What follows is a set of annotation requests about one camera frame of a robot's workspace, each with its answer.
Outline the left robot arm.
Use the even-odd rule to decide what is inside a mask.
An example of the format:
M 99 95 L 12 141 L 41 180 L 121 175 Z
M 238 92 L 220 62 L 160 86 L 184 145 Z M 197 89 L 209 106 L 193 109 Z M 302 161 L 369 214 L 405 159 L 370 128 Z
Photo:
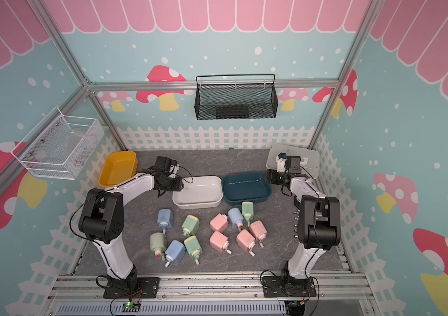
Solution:
M 125 227 L 125 206 L 151 190 L 161 196 L 180 192 L 183 178 L 174 159 L 157 157 L 153 166 L 108 189 L 94 188 L 87 193 L 78 229 L 93 242 L 107 267 L 107 276 L 120 283 L 136 279 L 136 270 L 122 239 Z

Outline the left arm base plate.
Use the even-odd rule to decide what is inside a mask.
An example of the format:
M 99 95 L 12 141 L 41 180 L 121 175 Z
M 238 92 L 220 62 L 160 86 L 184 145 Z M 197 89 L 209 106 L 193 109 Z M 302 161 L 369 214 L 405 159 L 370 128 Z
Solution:
M 132 279 L 118 280 L 107 277 L 107 285 L 104 287 L 104 299 L 113 298 L 156 298 L 159 290 L 160 278 L 134 277 Z

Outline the yellow plastic storage box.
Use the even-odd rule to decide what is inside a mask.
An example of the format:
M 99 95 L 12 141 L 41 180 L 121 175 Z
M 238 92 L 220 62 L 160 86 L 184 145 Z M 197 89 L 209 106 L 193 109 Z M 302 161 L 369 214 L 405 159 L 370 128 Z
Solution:
M 118 151 L 108 155 L 101 170 L 98 184 L 109 188 L 131 179 L 138 168 L 138 159 L 133 151 Z

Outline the white plastic storage box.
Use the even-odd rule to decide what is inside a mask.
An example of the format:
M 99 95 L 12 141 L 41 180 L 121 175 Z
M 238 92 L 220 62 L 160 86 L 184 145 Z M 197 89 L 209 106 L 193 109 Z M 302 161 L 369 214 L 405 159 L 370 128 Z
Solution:
M 203 209 L 219 206 L 223 198 L 222 180 L 218 176 L 184 178 L 184 188 L 174 192 L 172 201 L 179 209 Z

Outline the dark teal storage box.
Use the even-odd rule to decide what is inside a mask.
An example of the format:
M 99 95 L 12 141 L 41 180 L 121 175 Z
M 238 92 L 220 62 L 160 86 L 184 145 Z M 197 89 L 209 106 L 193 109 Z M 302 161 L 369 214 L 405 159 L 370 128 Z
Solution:
M 245 172 L 227 175 L 221 182 L 223 198 L 228 205 L 241 205 L 244 201 L 262 203 L 271 195 L 271 187 L 263 172 Z

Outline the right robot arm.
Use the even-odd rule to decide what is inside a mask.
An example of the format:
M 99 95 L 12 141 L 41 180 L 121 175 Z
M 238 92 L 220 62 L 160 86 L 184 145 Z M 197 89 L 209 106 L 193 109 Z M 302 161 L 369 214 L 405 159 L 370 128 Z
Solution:
M 305 285 L 320 257 L 340 244 L 340 201 L 316 187 L 313 176 L 301 166 L 301 157 L 280 153 L 275 160 L 277 167 L 267 171 L 266 181 L 287 188 L 286 195 L 294 198 L 299 212 L 298 247 L 280 279 L 284 285 Z

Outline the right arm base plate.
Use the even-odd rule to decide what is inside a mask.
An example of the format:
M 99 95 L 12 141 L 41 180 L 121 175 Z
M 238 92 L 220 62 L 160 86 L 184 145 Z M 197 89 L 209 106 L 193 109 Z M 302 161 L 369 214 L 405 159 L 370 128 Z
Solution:
M 259 279 L 263 287 L 263 295 L 266 298 L 312 298 L 317 296 L 317 287 L 313 278 L 283 280 L 278 276 L 261 276 Z

